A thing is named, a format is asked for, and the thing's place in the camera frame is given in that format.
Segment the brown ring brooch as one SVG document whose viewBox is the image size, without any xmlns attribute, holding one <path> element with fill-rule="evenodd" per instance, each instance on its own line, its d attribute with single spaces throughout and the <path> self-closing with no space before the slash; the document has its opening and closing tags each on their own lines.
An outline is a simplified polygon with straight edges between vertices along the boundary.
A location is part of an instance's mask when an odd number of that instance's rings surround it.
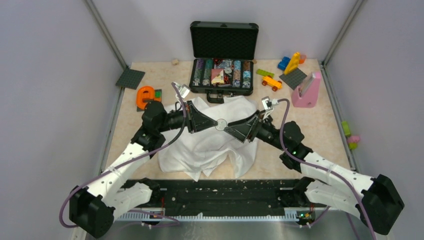
<svg viewBox="0 0 424 240">
<path fill-rule="evenodd" d="M 224 131 L 227 126 L 227 121 L 223 118 L 220 118 L 216 121 L 216 125 L 214 127 L 217 131 Z"/>
</svg>

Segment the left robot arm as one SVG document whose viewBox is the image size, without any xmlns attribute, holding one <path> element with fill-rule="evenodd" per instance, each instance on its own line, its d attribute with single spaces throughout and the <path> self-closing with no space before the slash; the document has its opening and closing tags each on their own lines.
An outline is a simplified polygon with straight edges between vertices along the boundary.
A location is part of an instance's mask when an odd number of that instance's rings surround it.
<svg viewBox="0 0 424 240">
<path fill-rule="evenodd" d="M 125 212 L 146 204 L 154 207 L 160 193 L 148 179 L 120 191 L 134 171 L 154 154 L 170 146 L 187 129 L 197 133 L 218 126 L 218 121 L 199 111 L 192 101 L 179 111 L 167 112 L 159 101 L 151 101 L 142 114 L 142 125 L 122 154 L 89 183 L 77 186 L 69 195 L 69 220 L 94 238 L 103 237 Z"/>
</svg>

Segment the white shirt garment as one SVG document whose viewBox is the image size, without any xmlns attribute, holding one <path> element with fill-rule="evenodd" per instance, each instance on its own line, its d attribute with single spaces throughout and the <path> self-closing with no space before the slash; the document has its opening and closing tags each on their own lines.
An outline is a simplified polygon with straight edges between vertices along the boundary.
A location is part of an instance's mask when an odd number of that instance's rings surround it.
<svg viewBox="0 0 424 240">
<path fill-rule="evenodd" d="M 201 113 L 227 123 L 251 116 L 256 102 L 244 96 L 225 97 L 223 104 L 209 106 L 202 98 L 191 99 Z M 165 173 L 184 172 L 198 181 L 201 173 L 207 177 L 226 159 L 233 167 L 235 178 L 243 176 L 255 162 L 258 140 L 241 142 L 224 132 L 222 127 L 211 127 L 196 133 L 184 131 L 181 136 L 158 153 L 160 169 Z"/>
</svg>

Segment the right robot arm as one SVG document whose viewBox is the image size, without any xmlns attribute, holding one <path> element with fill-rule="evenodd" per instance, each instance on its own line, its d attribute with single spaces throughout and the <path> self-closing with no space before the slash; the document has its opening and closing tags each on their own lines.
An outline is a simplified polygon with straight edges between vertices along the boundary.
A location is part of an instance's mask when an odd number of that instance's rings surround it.
<svg viewBox="0 0 424 240">
<path fill-rule="evenodd" d="M 303 175 L 293 188 L 293 200 L 299 206 L 321 204 L 336 208 L 384 236 L 405 207 L 389 177 L 363 175 L 320 156 L 302 143 L 304 135 L 295 121 L 277 129 L 256 111 L 229 123 L 224 131 L 241 142 L 259 139 L 282 150 L 282 163 Z"/>
</svg>

